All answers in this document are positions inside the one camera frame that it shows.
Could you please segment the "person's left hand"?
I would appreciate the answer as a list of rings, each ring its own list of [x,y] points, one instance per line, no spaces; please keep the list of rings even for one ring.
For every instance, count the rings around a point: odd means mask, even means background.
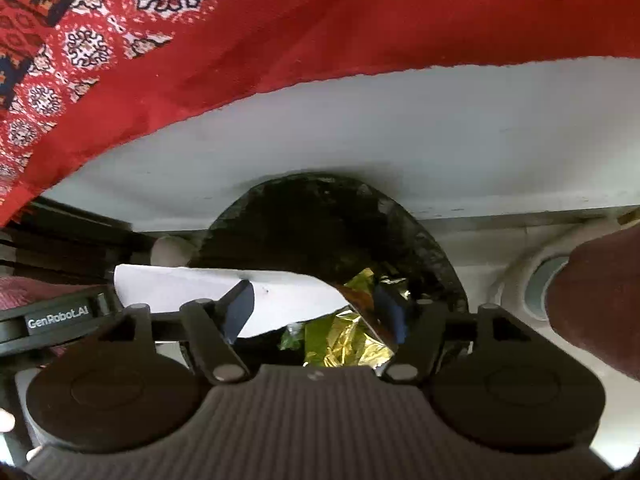
[[[11,466],[23,467],[32,460],[41,450],[41,445],[25,448],[17,437],[14,436],[16,418],[4,408],[1,413],[1,463]]]

